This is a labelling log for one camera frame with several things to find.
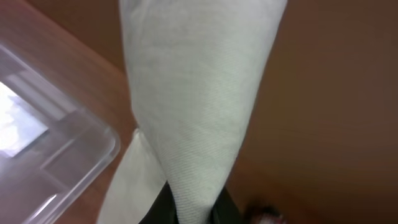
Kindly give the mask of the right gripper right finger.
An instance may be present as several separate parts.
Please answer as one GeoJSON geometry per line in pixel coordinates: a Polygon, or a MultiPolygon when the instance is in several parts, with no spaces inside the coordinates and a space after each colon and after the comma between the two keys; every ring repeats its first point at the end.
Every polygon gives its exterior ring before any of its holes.
{"type": "Polygon", "coordinates": [[[233,202],[226,188],[219,194],[216,203],[211,210],[211,224],[243,224],[237,206],[233,202]]]}

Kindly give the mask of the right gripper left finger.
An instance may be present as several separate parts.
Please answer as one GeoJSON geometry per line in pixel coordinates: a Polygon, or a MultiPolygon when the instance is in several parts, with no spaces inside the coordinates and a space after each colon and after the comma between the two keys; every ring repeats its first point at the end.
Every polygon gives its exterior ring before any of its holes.
{"type": "Polygon", "coordinates": [[[178,224],[175,202],[168,182],[164,184],[151,208],[139,224],[178,224]]]}

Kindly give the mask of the cream cloth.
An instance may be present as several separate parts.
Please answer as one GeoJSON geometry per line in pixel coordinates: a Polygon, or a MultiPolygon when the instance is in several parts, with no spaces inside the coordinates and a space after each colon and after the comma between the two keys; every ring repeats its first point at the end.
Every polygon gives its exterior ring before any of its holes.
{"type": "Polygon", "coordinates": [[[137,127],[98,223],[139,223],[169,183],[178,223],[210,223],[244,141],[283,0],[121,1],[137,127]]]}

